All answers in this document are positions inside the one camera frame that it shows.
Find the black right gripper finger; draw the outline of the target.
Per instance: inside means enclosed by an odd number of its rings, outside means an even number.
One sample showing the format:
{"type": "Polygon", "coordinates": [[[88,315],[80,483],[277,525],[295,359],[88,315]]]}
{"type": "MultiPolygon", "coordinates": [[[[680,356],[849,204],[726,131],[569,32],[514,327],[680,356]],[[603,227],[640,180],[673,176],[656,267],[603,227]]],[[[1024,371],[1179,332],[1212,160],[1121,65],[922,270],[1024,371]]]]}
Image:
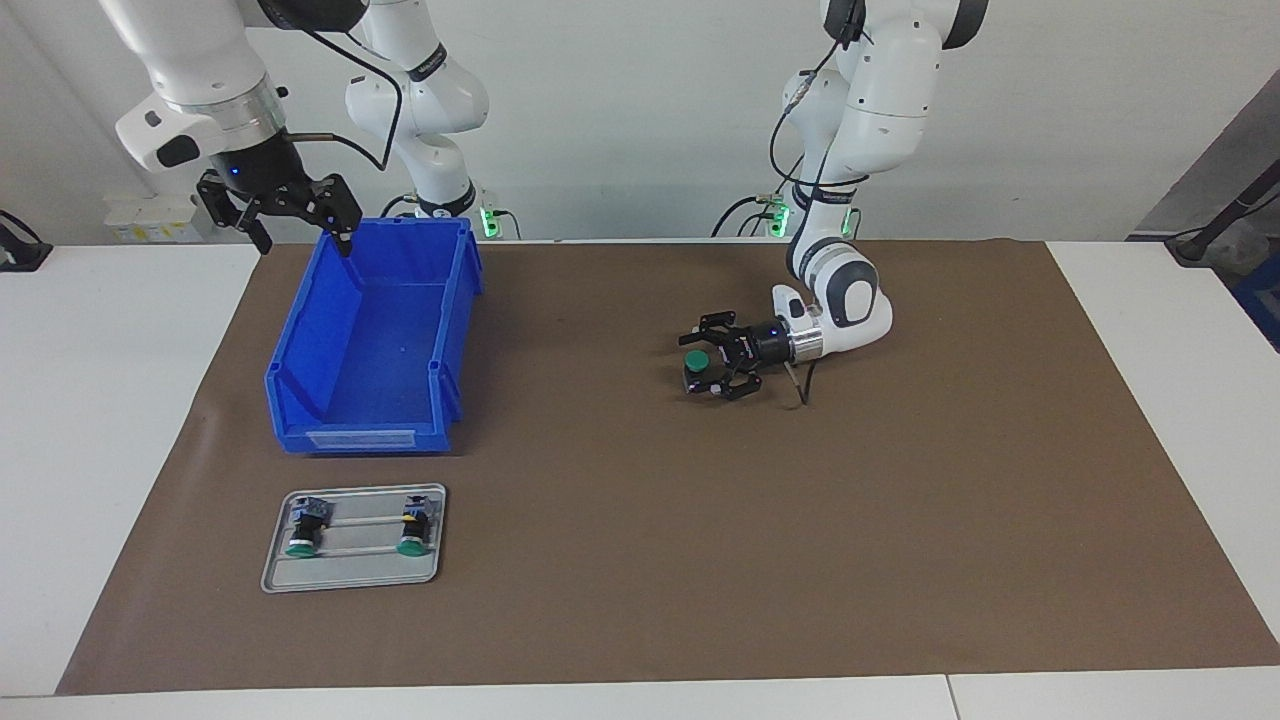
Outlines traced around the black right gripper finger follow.
{"type": "Polygon", "coordinates": [[[220,229],[244,234],[260,255],[270,254],[273,238],[259,219],[260,201],[251,196],[244,206],[233,201],[233,192],[216,172],[205,172],[197,181],[197,195],[212,223],[220,229]]]}
{"type": "Polygon", "coordinates": [[[337,252],[349,256],[364,211],[346,178],[330,173],[312,179],[305,173],[291,178],[291,215],[325,231],[337,252]]]}

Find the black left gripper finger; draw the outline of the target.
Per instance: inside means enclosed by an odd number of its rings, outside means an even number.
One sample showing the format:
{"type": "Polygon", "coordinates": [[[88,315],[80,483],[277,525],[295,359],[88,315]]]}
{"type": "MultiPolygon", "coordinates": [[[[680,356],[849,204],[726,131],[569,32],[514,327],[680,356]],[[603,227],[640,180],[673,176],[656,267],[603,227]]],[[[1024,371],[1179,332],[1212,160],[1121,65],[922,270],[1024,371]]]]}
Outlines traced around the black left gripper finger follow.
{"type": "Polygon", "coordinates": [[[712,313],[703,315],[699,323],[686,334],[680,336],[680,345],[708,343],[727,346],[744,341],[748,328],[736,324],[736,313],[712,313]]]}
{"type": "Polygon", "coordinates": [[[736,401],[760,389],[763,379],[754,372],[740,372],[731,366],[698,365],[685,361],[685,391],[689,395],[710,395],[726,401],[736,401]]]}

